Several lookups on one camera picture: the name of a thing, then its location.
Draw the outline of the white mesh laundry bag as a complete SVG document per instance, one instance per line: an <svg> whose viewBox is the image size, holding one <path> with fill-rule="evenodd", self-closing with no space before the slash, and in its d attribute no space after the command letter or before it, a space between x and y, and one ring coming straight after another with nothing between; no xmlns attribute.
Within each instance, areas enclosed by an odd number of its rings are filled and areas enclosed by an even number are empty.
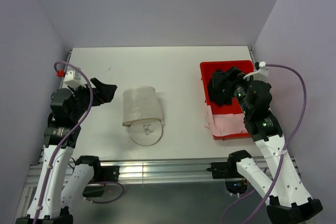
<svg viewBox="0 0 336 224"><path fill-rule="evenodd" d="M133 142L140 146L156 144L163 135L163 110L151 86L123 92L122 126L128 128Z"/></svg>

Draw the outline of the pink bra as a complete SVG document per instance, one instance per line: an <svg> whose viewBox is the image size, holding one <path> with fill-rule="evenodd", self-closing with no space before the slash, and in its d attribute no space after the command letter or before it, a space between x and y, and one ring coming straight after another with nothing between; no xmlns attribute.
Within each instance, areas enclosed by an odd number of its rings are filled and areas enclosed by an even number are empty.
<svg viewBox="0 0 336 224"><path fill-rule="evenodd" d="M210 105L207 106L207 123L213 136L224 137L234 134L245 134L244 115L241 114L213 114Z"/></svg>

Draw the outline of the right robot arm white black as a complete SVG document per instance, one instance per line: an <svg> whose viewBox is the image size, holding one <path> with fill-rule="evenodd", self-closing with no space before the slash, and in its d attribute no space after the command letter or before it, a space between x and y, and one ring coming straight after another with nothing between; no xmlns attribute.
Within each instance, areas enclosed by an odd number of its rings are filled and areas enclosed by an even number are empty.
<svg viewBox="0 0 336 224"><path fill-rule="evenodd" d="M321 201L312 198L303 185L287 151L289 142L269 109L271 85L254 80L251 73L232 67L221 75L216 87L237 100L244 115L245 128L271 173L268 177L245 150L229 155L228 173L234 177L242 175L262 197L244 223L248 223L263 205L272 223L301 223L321 212Z"/></svg>

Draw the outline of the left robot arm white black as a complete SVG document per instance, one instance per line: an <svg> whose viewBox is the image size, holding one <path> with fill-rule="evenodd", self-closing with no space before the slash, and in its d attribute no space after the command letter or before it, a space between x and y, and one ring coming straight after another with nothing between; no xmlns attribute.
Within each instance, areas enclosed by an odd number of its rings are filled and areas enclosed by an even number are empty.
<svg viewBox="0 0 336 224"><path fill-rule="evenodd" d="M104 84L96 78L78 87L68 86L51 95L51 113L44 132L43 167L37 189L24 217L16 223L73 223L72 211L83 198L83 191L89 182L96 182L102 176L99 157L80 156L70 180L65 175L76 147L84 118L93 106L110 103L117 90L115 84Z"/></svg>

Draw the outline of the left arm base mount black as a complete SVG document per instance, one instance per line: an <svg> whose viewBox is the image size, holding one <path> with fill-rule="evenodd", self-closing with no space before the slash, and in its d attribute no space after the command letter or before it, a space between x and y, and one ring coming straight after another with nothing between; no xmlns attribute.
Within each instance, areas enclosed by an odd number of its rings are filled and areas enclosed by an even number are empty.
<svg viewBox="0 0 336 224"><path fill-rule="evenodd" d="M102 180L105 182L118 182L120 167L117 165L102 166Z"/></svg>

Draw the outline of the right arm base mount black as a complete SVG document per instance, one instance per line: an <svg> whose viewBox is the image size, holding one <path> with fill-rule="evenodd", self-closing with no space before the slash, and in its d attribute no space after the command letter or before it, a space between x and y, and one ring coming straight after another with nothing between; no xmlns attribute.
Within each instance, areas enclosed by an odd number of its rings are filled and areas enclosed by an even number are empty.
<svg viewBox="0 0 336 224"><path fill-rule="evenodd" d="M239 178L237 173L231 171L227 162L212 162L211 166L206 169L207 172L212 173L213 179L231 179Z"/></svg>

